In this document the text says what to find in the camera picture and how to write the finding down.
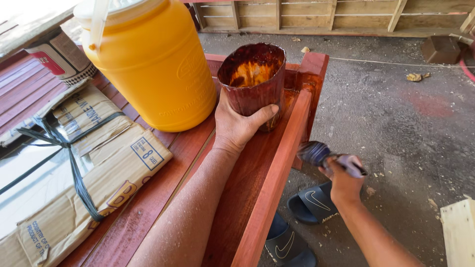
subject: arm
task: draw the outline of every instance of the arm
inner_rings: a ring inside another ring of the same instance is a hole
[[[368,264],[371,267],[424,266],[363,206],[360,189],[364,179],[353,178],[331,158],[328,164],[334,173],[331,177],[332,201],[360,246]]]
[[[241,116],[221,91],[213,148],[152,226],[128,266],[201,266],[214,213],[234,164],[258,127],[277,111],[277,105],[268,105],[250,117]]]

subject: hand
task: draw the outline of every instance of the hand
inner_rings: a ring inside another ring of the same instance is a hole
[[[249,117],[242,116],[229,104],[226,92],[221,89],[219,104],[216,108],[216,139],[214,148],[239,154],[257,129],[270,120],[279,111],[277,105],[267,105]]]
[[[333,172],[331,176],[323,167],[318,167],[318,170],[332,180],[330,195],[335,206],[340,209],[342,206],[360,204],[360,190],[364,178],[354,178],[349,175],[333,157],[329,157],[327,163]]]

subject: red hose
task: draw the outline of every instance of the red hose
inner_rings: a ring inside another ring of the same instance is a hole
[[[468,70],[467,65],[465,64],[465,61],[464,61],[465,52],[467,51],[467,49],[472,50],[472,55],[475,58],[475,55],[473,53],[474,49],[472,49],[473,48],[472,46],[473,46],[473,44],[469,48],[465,48],[465,49],[462,50],[462,52],[460,53],[460,62],[459,62],[459,64],[462,67],[462,70],[465,72],[465,74],[470,79],[472,79],[472,81],[475,82],[475,75],[470,70]]]

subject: white string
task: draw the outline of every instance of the white string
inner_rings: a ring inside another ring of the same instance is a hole
[[[415,65],[415,64],[381,62],[381,61],[371,61],[371,60],[361,60],[361,59],[349,59],[349,58],[339,58],[339,57],[330,57],[330,58],[331,58],[331,59],[338,59],[338,60],[362,61],[362,62],[384,63],[384,64],[406,65],[406,66],[417,66],[417,67],[462,67],[462,66],[444,66],[444,65]]]

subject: red label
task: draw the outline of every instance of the red label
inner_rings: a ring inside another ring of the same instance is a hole
[[[66,73],[66,71],[44,51],[38,51],[30,55],[35,57],[43,66],[49,68],[54,75],[63,75]]]

